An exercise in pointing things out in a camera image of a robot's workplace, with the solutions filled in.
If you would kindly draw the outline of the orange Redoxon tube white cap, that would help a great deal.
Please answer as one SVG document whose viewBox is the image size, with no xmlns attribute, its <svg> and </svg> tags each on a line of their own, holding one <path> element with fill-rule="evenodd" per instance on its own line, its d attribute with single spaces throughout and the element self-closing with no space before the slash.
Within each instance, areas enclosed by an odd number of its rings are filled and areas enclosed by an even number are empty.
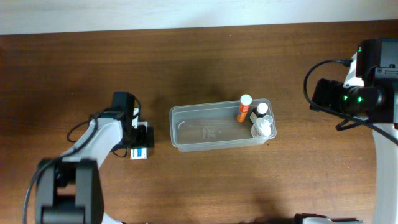
<svg viewBox="0 0 398 224">
<path fill-rule="evenodd" d="M 245 121 L 251 103 L 252 97 L 250 95 L 244 94 L 240 97 L 240 106 L 236 117 L 237 122 L 243 123 Z"/>
</svg>

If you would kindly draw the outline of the clear spray bottle white label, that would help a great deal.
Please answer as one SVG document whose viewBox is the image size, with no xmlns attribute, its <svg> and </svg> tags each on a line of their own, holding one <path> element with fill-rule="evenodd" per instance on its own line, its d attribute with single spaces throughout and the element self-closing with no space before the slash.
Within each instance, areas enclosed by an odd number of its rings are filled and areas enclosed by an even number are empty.
<svg viewBox="0 0 398 224">
<path fill-rule="evenodd" d="M 272 124 L 274 121 L 273 117 L 271 115 L 264 115 L 263 117 L 256 117 L 255 115 L 253 115 L 252 117 L 252 137 L 270 137 L 272 134 Z"/>
</svg>

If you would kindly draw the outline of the white Panadol box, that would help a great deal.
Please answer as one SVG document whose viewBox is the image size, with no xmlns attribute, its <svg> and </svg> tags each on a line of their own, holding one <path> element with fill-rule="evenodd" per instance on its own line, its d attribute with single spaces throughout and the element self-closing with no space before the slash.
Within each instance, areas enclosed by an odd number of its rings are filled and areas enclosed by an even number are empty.
<svg viewBox="0 0 398 224">
<path fill-rule="evenodd" d="M 131 149 L 130 159 L 138 160 L 138 159 L 147 159 L 148 152 L 146 147 L 134 148 Z"/>
</svg>

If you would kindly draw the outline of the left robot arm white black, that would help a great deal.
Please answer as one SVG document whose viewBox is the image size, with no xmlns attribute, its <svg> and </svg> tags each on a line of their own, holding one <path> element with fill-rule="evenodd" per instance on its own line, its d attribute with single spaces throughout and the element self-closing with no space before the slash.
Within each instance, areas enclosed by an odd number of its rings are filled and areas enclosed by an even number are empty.
<svg viewBox="0 0 398 224">
<path fill-rule="evenodd" d="M 117 223 L 104 210 L 100 167 L 118 149 L 154 147 L 154 130 L 139 120 L 139 108 L 108 108 L 85 123 L 74 145 L 39 162 L 29 186 L 36 188 L 36 223 Z"/>
</svg>

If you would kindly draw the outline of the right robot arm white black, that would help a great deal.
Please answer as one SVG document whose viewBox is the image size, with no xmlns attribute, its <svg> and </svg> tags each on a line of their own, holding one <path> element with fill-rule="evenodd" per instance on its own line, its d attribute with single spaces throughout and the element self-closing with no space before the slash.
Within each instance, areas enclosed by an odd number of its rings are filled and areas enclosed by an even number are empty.
<svg viewBox="0 0 398 224">
<path fill-rule="evenodd" d="M 397 223 L 397 75 L 372 66 L 364 74 L 352 68 L 341 82 L 321 79 L 312 96 L 313 110 L 372 130 L 376 149 L 376 205 L 373 223 Z"/>
</svg>

